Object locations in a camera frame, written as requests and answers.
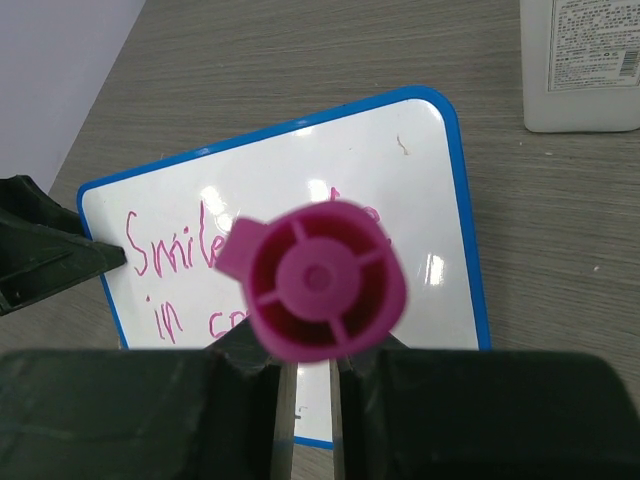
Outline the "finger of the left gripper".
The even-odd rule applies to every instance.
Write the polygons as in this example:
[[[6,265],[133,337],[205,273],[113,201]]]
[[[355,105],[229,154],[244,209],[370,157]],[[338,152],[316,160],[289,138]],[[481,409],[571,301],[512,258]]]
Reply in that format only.
[[[80,216],[35,181],[1,181],[1,313],[7,315],[126,263],[124,250],[84,235]]]

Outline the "magenta whiteboard marker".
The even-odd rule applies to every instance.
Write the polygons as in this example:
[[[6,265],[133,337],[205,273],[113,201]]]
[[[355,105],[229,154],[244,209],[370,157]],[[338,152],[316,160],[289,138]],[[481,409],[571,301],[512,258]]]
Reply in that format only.
[[[270,223],[239,217],[214,267],[239,283],[263,347],[291,363],[378,344],[408,298],[387,235],[346,201],[309,204]]]

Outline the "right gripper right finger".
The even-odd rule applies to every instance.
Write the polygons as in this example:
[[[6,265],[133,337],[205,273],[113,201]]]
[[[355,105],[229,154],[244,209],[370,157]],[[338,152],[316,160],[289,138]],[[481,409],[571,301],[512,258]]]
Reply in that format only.
[[[339,362],[343,479],[635,479],[639,416],[583,353],[411,348]]]

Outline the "blue framed whiteboard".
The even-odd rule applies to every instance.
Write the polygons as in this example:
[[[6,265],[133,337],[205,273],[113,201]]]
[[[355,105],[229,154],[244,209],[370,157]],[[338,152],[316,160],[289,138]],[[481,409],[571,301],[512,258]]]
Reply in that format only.
[[[409,295],[395,336],[418,348],[491,345],[459,122],[404,87],[83,185],[88,235],[126,264],[102,283],[125,348],[201,348],[247,313],[214,268],[233,221],[311,202],[359,204],[389,235]]]

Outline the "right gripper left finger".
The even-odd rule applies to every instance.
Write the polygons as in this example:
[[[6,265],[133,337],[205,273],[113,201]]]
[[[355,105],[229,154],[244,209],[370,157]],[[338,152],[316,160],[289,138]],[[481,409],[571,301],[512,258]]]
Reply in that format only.
[[[1,358],[5,479],[275,479],[279,365],[248,322],[195,350]]]

